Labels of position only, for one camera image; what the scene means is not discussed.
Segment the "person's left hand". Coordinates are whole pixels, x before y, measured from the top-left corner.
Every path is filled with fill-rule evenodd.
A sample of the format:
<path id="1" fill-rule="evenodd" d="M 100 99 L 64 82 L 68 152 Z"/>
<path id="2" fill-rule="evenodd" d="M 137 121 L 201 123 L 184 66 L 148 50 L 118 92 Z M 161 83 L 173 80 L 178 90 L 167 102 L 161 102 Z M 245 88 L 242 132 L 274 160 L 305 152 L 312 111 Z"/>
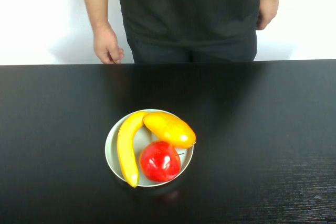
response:
<path id="1" fill-rule="evenodd" d="M 279 7 L 279 0 L 260 0 L 257 30 L 264 30 L 276 17 Z"/>

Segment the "person's right hand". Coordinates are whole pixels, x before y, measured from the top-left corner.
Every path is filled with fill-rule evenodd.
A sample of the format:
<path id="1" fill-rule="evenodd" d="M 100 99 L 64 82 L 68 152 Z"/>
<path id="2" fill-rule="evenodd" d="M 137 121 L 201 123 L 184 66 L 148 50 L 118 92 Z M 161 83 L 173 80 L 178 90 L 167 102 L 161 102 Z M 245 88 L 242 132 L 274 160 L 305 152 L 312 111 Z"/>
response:
<path id="1" fill-rule="evenodd" d="M 93 45 L 96 56 L 103 64 L 121 63 L 124 50 L 119 47 L 116 34 L 109 24 L 94 30 Z"/>

